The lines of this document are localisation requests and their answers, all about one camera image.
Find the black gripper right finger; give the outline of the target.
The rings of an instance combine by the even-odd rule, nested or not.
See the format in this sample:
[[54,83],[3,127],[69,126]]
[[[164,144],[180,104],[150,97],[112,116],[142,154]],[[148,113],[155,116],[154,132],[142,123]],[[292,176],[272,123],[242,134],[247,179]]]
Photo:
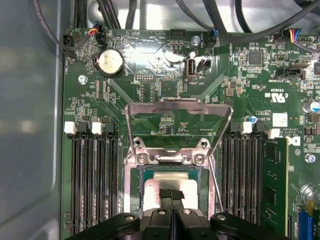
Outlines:
[[174,213],[181,240],[286,240],[288,237],[226,212],[206,219],[199,211],[185,208],[180,190],[172,191]]

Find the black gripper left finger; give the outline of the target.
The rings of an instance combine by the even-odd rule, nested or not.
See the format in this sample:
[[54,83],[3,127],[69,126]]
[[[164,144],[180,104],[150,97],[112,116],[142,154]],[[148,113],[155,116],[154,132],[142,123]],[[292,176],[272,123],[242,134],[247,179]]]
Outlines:
[[142,217],[120,213],[71,236],[72,240],[169,240],[173,212],[169,208],[145,211]]

